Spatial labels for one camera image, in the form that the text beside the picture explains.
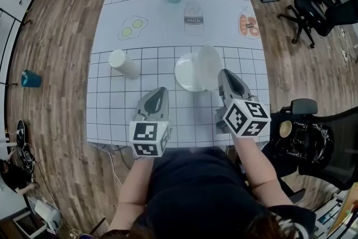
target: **teal bucket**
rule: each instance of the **teal bucket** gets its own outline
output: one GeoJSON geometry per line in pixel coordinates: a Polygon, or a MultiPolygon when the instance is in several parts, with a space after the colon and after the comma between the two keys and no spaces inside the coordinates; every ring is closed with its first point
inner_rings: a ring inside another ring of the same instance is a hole
{"type": "Polygon", "coordinates": [[[41,76],[30,70],[24,70],[21,75],[21,85],[28,88],[39,88],[41,86],[41,76]]]}

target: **white marker cube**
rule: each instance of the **white marker cube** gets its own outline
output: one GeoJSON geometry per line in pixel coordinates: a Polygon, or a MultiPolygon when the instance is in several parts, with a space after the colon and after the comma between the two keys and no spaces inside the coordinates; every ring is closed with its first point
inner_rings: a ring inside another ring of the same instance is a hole
{"type": "Polygon", "coordinates": [[[168,121],[131,121],[130,146],[140,157],[161,157],[171,136],[168,121]]]}
{"type": "Polygon", "coordinates": [[[255,138],[271,121],[270,114],[259,102],[233,99],[223,117],[237,138],[255,138]]]}

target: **fried egg illustration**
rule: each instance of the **fried egg illustration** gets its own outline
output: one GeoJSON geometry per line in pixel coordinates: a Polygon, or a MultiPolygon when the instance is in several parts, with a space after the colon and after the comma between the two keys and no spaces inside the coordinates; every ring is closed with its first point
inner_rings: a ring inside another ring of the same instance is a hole
{"type": "Polygon", "coordinates": [[[140,32],[146,28],[148,20],[139,16],[131,16],[124,20],[118,33],[119,40],[137,38],[140,32]]]}

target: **dark clothing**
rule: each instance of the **dark clothing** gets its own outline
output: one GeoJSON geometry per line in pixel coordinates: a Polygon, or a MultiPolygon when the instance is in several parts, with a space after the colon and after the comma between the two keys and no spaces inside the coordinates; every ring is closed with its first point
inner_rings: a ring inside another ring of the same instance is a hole
{"type": "MultiPolygon", "coordinates": [[[[256,217],[273,211],[255,200],[243,176],[219,149],[167,151],[154,164],[147,201],[135,223],[151,229],[157,239],[196,234],[240,238],[256,217]]],[[[296,206],[274,209],[313,233],[314,212],[296,206]]]]}
{"type": "Polygon", "coordinates": [[[16,165],[8,163],[7,166],[9,171],[6,174],[1,173],[1,177],[5,184],[13,191],[17,188],[25,188],[27,186],[26,182],[31,182],[31,174],[28,174],[16,165]]]}

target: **chair backrest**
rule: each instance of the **chair backrest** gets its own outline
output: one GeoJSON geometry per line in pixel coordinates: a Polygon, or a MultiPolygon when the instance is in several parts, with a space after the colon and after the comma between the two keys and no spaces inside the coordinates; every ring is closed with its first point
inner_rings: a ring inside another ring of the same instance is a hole
{"type": "Polygon", "coordinates": [[[334,116],[310,116],[310,121],[331,130],[334,150],[325,168],[299,164],[299,173],[326,180],[341,190],[358,182],[358,107],[334,116]]]}
{"type": "Polygon", "coordinates": [[[358,23],[358,0],[349,0],[337,6],[328,7],[325,12],[329,25],[348,25],[358,23]]]}

